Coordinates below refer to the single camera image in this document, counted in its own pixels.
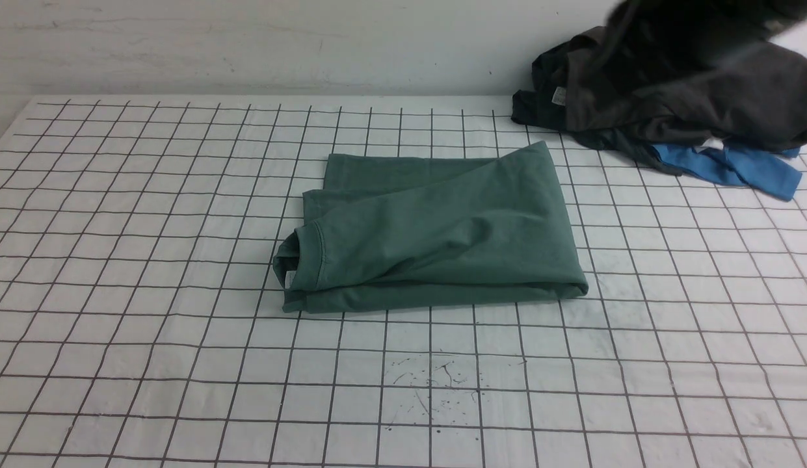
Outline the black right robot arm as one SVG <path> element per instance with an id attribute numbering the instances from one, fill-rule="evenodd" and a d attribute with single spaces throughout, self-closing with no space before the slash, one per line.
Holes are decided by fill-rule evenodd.
<path id="1" fill-rule="evenodd" d="M 652 86 L 733 62 L 807 21 L 807 1 L 624 1 L 590 73 Z"/>

